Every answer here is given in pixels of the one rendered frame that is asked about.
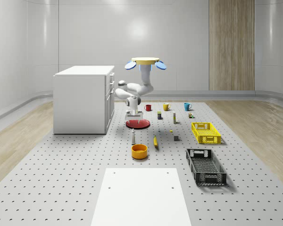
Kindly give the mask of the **red plate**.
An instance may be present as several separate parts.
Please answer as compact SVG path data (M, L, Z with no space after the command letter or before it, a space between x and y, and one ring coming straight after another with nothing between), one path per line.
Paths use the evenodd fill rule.
M150 126L150 122L146 119L128 120L126 126L132 129L144 129Z

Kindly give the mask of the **white board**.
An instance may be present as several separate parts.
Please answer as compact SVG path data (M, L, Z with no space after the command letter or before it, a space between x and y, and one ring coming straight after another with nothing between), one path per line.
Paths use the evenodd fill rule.
M91 226L191 226L175 168L107 168Z

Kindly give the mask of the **dark grey basket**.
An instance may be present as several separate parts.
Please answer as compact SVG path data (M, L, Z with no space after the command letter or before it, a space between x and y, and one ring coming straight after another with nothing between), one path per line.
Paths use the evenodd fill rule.
M186 159L198 185L226 184L226 171L210 149L186 149Z

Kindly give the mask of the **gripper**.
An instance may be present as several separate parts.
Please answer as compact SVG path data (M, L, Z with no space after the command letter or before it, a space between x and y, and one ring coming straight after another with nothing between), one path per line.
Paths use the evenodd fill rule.
M139 125L139 121L143 119L143 112L138 111L137 113L131 113L131 111L127 111L125 115L126 124L129 125L130 121L135 120L135 124Z

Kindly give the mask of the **yellow bowl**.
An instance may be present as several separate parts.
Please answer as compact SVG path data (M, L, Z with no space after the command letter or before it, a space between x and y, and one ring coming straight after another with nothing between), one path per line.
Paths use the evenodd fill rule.
M135 159L144 159L148 156L147 146L143 144L135 144L132 146L132 157Z

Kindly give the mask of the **white cabinet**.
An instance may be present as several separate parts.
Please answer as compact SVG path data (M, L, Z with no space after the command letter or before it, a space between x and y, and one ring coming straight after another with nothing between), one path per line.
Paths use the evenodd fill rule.
M73 66L53 77L53 132L105 134L114 113L114 66Z

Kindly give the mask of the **yellow basket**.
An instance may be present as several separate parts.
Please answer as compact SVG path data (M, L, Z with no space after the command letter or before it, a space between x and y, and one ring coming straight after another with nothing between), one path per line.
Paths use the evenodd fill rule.
M221 135L210 122L192 122L191 129L200 144L220 144Z

